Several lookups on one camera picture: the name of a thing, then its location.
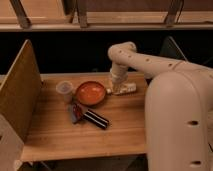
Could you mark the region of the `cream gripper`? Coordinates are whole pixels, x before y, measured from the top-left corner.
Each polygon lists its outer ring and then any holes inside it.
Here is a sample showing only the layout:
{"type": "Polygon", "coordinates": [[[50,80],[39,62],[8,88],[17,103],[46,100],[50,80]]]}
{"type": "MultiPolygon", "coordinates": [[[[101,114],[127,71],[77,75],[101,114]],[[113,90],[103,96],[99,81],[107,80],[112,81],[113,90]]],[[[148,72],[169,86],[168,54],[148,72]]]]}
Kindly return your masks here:
{"type": "Polygon", "coordinates": [[[127,79],[128,68],[123,65],[113,64],[110,69],[111,88],[114,92],[118,92],[122,83],[127,79]]]}

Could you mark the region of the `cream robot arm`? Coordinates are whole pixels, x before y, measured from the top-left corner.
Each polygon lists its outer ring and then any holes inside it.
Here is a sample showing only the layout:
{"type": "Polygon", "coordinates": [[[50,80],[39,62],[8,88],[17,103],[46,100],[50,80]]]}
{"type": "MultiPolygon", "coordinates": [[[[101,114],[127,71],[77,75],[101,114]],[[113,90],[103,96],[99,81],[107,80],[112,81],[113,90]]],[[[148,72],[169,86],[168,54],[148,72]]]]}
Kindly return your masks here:
{"type": "Polygon", "coordinates": [[[149,171],[211,171],[207,114],[213,110],[213,69],[140,54],[132,42],[111,46],[108,57],[114,92],[129,68],[150,80],[145,96],[149,171]]]}

